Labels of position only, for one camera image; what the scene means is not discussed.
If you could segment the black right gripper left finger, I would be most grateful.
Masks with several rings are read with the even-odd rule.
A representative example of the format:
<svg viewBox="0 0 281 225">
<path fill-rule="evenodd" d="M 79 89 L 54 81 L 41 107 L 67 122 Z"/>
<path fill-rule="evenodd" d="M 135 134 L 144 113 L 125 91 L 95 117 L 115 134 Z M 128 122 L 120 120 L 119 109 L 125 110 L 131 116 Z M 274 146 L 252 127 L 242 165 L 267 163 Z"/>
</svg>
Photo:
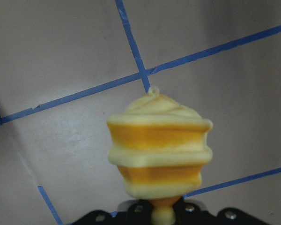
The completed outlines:
<svg viewBox="0 0 281 225">
<path fill-rule="evenodd" d="M 115 212 L 94 210 L 73 225 L 150 225 L 152 204 L 147 200 L 128 200 L 122 202 Z"/>
</svg>

